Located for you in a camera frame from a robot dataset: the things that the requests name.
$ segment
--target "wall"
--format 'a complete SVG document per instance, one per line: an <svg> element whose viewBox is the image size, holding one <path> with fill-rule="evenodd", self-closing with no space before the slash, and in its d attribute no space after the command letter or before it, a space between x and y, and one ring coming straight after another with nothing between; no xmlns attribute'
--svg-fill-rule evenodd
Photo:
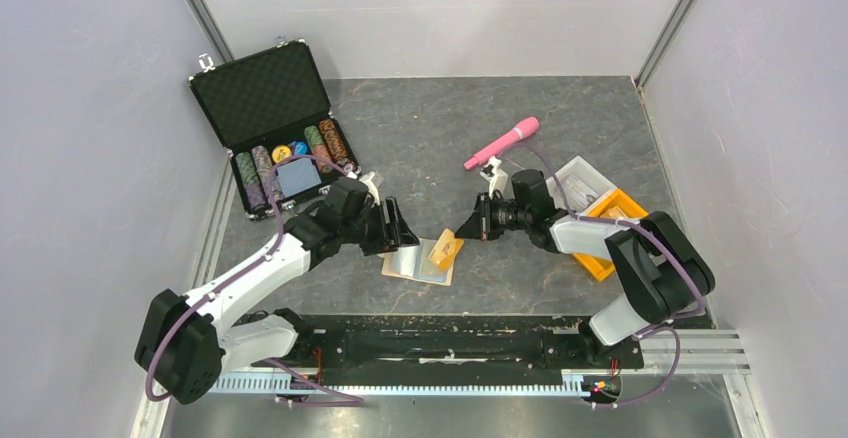
<svg viewBox="0 0 848 438"><path fill-rule="evenodd" d="M775 436L841 434L848 0L698 0L647 85Z"/></svg>
<svg viewBox="0 0 848 438"><path fill-rule="evenodd" d="M205 0L236 56L306 38L325 78L634 75L677 0Z"/></svg>
<svg viewBox="0 0 848 438"><path fill-rule="evenodd" d="M0 435L127 436L224 162L184 0L0 0Z"/></svg>

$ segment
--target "paper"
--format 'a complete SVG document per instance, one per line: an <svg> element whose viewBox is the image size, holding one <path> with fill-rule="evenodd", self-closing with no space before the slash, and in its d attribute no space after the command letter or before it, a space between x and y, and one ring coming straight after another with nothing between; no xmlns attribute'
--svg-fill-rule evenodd
<svg viewBox="0 0 848 438"><path fill-rule="evenodd" d="M418 246L404 246L394 253L383 255L383 274L420 281L432 285L450 286L453 266L442 271L427 260L436 240L419 240Z"/></svg>

